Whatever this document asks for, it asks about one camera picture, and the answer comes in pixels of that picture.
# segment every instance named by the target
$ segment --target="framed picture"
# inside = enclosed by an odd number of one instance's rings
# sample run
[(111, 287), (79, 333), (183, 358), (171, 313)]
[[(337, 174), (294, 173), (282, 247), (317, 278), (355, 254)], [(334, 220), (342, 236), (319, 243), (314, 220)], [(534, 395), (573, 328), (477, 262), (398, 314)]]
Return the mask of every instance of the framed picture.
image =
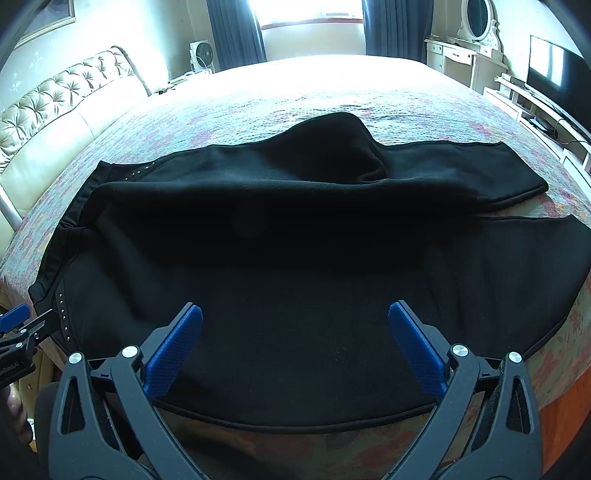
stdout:
[(44, 33), (75, 21), (74, 0), (51, 0), (49, 5), (41, 10), (33, 23), (29, 25), (23, 38), (17, 43), (17, 47)]

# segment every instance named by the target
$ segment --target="television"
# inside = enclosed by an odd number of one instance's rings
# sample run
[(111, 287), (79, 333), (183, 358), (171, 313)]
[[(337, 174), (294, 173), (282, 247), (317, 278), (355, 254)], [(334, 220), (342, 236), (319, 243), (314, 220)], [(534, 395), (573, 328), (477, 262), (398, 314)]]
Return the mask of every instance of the television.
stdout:
[(527, 86), (591, 139), (591, 69), (582, 57), (532, 35)]

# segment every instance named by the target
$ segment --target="vanity table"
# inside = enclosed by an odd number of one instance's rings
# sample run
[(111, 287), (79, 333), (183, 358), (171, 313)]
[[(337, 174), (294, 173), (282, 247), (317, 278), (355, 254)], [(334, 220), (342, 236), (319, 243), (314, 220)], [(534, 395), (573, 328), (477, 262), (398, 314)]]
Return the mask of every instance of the vanity table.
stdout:
[(491, 0), (462, 0), (462, 24), (457, 37), (431, 36), (427, 65), (482, 94), (495, 88), (495, 77), (506, 73)]

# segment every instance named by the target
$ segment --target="silver screw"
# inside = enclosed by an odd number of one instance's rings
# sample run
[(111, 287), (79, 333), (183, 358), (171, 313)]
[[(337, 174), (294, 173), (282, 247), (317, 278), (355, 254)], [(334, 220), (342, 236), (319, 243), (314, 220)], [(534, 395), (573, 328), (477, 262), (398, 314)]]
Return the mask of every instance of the silver screw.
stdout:
[(454, 345), (452, 352), (457, 356), (466, 356), (468, 355), (468, 349), (463, 345)]
[(82, 354), (81, 353), (73, 353), (70, 355), (70, 363), (72, 365), (76, 365), (80, 360), (82, 360)]
[(126, 346), (121, 353), (125, 358), (133, 358), (138, 354), (138, 348), (135, 345)]
[(521, 362), (521, 355), (518, 354), (517, 352), (511, 352), (509, 354), (509, 360), (511, 360), (513, 363), (518, 364)]

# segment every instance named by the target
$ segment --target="headboard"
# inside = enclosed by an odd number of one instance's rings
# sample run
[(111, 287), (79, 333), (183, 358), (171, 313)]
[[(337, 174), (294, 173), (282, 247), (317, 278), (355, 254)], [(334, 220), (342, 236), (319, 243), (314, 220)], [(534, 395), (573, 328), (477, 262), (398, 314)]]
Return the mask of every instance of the headboard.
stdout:
[(148, 96), (119, 47), (45, 80), (0, 116), (0, 258), (35, 202), (102, 132)]

